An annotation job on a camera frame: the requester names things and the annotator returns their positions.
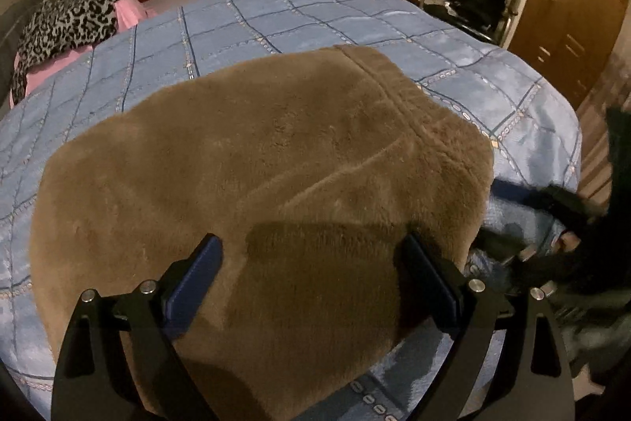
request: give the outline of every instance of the pink fabric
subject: pink fabric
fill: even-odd
[[[119,0],[114,7],[116,8],[116,18],[118,20],[118,32],[127,31],[140,21],[156,16],[154,10],[146,10],[137,0]],[[77,61],[82,54],[91,50],[92,45],[86,45],[85,47],[66,51],[41,65],[31,67],[26,74],[26,96],[53,75],[53,73],[59,72],[59,70]],[[14,68],[18,66],[19,61],[20,55],[16,54]],[[9,103],[11,107],[13,107],[13,95],[10,96]]]

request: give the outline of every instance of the fuzzy brown fabric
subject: fuzzy brown fabric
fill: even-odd
[[[175,347],[222,420],[291,419],[405,334],[395,247],[409,227],[464,265],[492,160],[372,48],[162,89],[46,165],[30,258],[53,353],[81,291],[129,292],[212,232],[223,265]]]

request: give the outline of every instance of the blue checkered bedspread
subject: blue checkered bedspread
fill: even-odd
[[[432,99],[479,128],[495,148],[496,176],[576,188],[581,132],[569,103],[520,58],[405,0],[199,0],[144,21],[52,76],[0,122],[0,358],[45,417],[55,366],[31,293],[28,237],[46,160],[163,86],[255,57],[339,44],[378,48]],[[493,199],[485,223],[541,246],[556,232],[546,217]],[[495,263],[471,259],[492,278]],[[501,339],[497,334],[480,387]],[[299,419],[404,419],[449,345],[427,322]]]

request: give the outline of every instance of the leopard print fabric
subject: leopard print fabric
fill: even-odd
[[[11,94],[17,105],[26,96],[26,73],[60,54],[97,45],[116,34],[114,4],[119,0],[45,0],[33,13],[18,43],[20,61]]]

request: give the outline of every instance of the wooden cabinet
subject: wooden cabinet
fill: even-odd
[[[602,73],[629,0],[527,0],[509,50],[577,108]]]

